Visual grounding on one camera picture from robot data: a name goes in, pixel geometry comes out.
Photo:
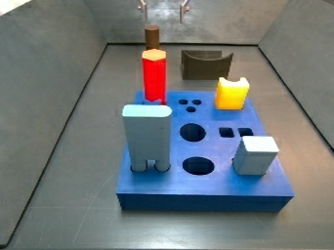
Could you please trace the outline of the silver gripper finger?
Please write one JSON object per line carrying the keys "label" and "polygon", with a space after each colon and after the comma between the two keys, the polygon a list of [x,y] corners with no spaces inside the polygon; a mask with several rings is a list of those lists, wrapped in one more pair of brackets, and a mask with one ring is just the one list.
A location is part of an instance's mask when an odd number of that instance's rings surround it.
{"label": "silver gripper finger", "polygon": [[179,11],[180,11],[179,21],[180,21],[180,23],[183,23],[186,12],[190,10],[190,3],[191,3],[191,0],[184,0],[180,4],[180,9],[179,9]]}
{"label": "silver gripper finger", "polygon": [[147,21],[147,3],[146,0],[139,0],[139,10],[143,14],[143,20]]}

